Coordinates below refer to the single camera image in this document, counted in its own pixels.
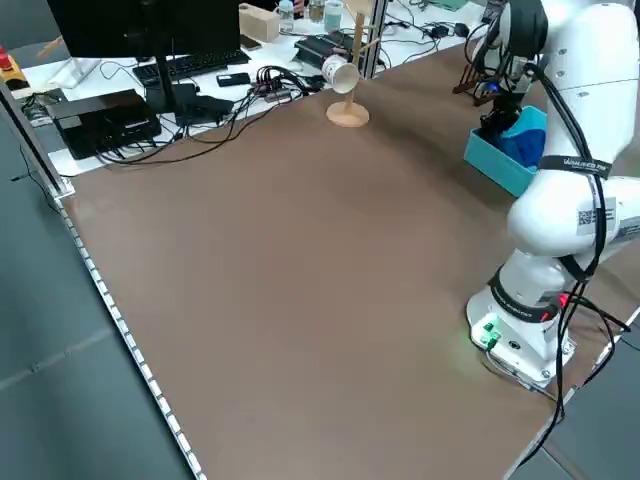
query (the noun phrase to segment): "white cup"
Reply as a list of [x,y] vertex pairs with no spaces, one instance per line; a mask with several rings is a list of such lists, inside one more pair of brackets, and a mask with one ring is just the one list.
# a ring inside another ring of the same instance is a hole
[[322,76],[335,92],[344,94],[356,88],[360,72],[340,55],[331,55],[322,64]]

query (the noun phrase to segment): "wooden mug tree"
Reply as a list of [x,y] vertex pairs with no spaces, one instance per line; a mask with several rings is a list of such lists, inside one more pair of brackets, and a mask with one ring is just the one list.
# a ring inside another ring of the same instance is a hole
[[[353,47],[351,55],[353,57],[352,63],[360,71],[360,55],[362,52],[371,48],[380,39],[376,39],[367,45],[362,46],[362,36],[364,29],[373,28],[371,25],[364,24],[365,12],[371,10],[371,4],[368,0],[351,0],[345,3],[345,6],[349,10],[349,13],[353,16],[352,9],[356,11],[355,15],[355,34],[353,38]],[[349,53],[345,50],[341,50],[342,53]],[[369,122],[369,112],[362,105],[356,103],[355,94],[356,87],[344,96],[344,100],[336,102],[327,109],[327,118],[341,127],[362,127]]]

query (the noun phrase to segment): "brown table surface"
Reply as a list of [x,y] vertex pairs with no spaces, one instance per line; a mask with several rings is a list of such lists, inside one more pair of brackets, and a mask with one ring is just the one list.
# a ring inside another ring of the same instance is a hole
[[[66,207],[209,478],[495,479],[548,419],[467,337],[513,199],[462,160],[462,66],[454,48],[366,82],[362,129],[327,122],[326,92],[196,160],[74,180]],[[589,290],[620,316],[635,253]],[[579,382],[603,337],[576,320]]]

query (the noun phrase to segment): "computer monitor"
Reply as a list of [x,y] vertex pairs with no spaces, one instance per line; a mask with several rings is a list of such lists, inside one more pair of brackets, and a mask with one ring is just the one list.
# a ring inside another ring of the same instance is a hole
[[74,57],[156,57],[160,85],[147,89],[158,112],[178,115],[195,101],[191,84],[172,85],[167,55],[240,48],[237,0],[47,0]]

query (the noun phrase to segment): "white desk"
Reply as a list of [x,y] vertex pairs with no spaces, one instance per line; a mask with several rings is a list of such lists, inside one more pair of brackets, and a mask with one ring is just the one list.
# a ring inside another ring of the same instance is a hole
[[[467,24],[470,29],[479,25],[480,19],[484,12],[484,7],[476,5],[475,3],[467,3],[465,7],[457,12],[449,12],[437,7],[429,6],[424,11],[421,11],[417,7],[410,7],[413,13],[415,24],[421,26],[428,22],[462,22]],[[398,4],[398,0],[389,4],[388,13],[396,18],[405,21],[411,21],[411,15],[401,5]],[[354,21],[345,10],[342,17],[342,28],[348,29],[354,27]],[[318,35],[323,34],[324,27],[322,24],[314,24],[308,19],[297,20],[294,27],[295,34],[300,35]],[[245,65],[230,66],[225,73],[237,73],[247,72],[252,78],[255,78],[257,70],[266,65],[277,65],[286,67],[294,72],[303,75],[316,75],[320,72],[308,65],[302,64],[297,61],[293,61],[293,57],[297,53],[297,49],[294,44],[300,40],[299,36],[285,36],[281,35],[273,43],[264,44],[263,48],[247,52],[251,57],[251,61]],[[415,43],[405,42],[424,42],[422,34],[415,28],[402,29],[397,28],[395,33],[391,29],[387,29],[382,39],[382,48],[386,54],[390,57],[392,66],[397,66],[412,55],[418,54],[413,59],[422,56],[426,50],[430,48],[430,45],[416,45]],[[462,43],[464,39],[459,37],[444,38],[439,43],[439,49],[445,49]],[[380,57],[387,62],[387,56],[383,53]],[[125,70],[131,73],[133,67],[136,65],[136,61],[133,58],[122,58],[115,60],[117,63],[127,66]],[[60,69],[61,63],[53,63],[49,65],[43,65],[39,67],[27,68],[24,70],[27,79],[31,86],[35,89],[42,89],[49,79]],[[94,97],[97,95],[104,95],[107,93],[118,92],[122,90],[128,90],[134,88],[138,94],[144,97],[144,89],[133,76],[127,75],[124,71],[116,70],[120,68],[114,64],[111,60],[104,60],[100,68],[96,68],[87,78],[85,78],[74,89],[65,89],[64,93],[69,100],[78,100],[82,98]],[[216,76],[221,72],[213,72],[207,75],[199,75],[195,77],[194,81],[200,87],[200,92],[203,95],[210,95],[216,98],[222,98],[227,100],[237,101],[242,99],[247,93],[247,86],[238,87],[226,87],[220,88],[216,82]],[[273,106],[268,104],[264,100],[258,100],[254,102],[248,111],[248,115],[254,115],[256,113],[263,112]],[[172,123],[174,117],[172,114],[164,115],[165,118],[161,118],[163,124],[162,134],[155,139],[158,141],[167,141],[172,137],[172,133],[177,127]],[[208,128],[214,128],[214,124],[207,125],[202,131]],[[136,155],[140,151],[136,149],[123,149],[124,154]],[[100,168],[103,166],[103,162],[96,157],[90,157],[83,160],[75,160],[68,149],[59,150],[49,154],[51,161],[58,170],[58,173],[66,176],[78,175],[82,172]]]

